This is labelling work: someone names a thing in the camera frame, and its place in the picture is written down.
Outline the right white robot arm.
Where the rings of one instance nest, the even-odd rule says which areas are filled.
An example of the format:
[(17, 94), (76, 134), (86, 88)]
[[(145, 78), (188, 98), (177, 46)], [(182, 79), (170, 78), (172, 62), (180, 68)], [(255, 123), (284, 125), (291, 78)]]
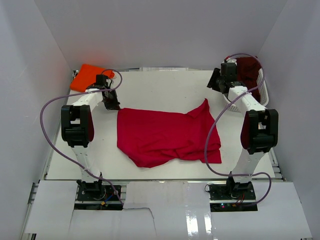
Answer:
[(242, 151), (225, 187), (226, 195), (236, 200), (251, 182), (259, 161), (277, 145), (279, 114), (260, 104), (245, 84), (238, 81), (235, 60), (225, 60), (220, 69), (215, 68), (207, 87), (222, 93), (244, 116), (240, 134)]

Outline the bright red t shirt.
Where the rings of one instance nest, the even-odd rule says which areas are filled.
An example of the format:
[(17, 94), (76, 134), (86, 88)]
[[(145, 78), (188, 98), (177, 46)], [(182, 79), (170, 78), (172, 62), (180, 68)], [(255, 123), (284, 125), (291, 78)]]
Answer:
[(123, 108), (117, 114), (117, 147), (139, 168), (173, 159), (220, 164), (221, 140), (210, 130), (213, 123), (207, 99), (188, 113)]

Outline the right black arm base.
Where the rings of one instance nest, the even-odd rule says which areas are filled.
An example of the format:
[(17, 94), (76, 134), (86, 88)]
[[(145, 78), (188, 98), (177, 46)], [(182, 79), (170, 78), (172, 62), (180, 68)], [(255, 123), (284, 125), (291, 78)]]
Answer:
[(209, 194), (212, 213), (257, 212), (256, 194), (251, 185), (247, 190), (229, 192), (226, 184), (208, 183), (204, 191)]

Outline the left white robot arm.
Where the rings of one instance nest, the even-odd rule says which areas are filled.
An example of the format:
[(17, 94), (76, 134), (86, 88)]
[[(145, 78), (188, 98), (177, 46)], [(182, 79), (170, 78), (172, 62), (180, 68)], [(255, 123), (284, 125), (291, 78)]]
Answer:
[(99, 103), (103, 103), (108, 111), (121, 109), (117, 93), (112, 90), (112, 84), (111, 78), (98, 74), (83, 96), (74, 103), (61, 107), (61, 137), (81, 165), (81, 184), (97, 181), (93, 176), (102, 177), (96, 161), (90, 156), (90, 143), (95, 136), (92, 111)]

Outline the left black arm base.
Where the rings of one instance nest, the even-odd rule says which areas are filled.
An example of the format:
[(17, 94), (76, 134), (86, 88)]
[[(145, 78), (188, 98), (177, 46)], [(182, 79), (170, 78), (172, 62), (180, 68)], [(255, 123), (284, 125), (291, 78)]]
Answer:
[(121, 185), (110, 185), (97, 183), (96, 186), (84, 188), (84, 185), (78, 185), (74, 209), (90, 211), (121, 211), (123, 209), (118, 196), (121, 196)]

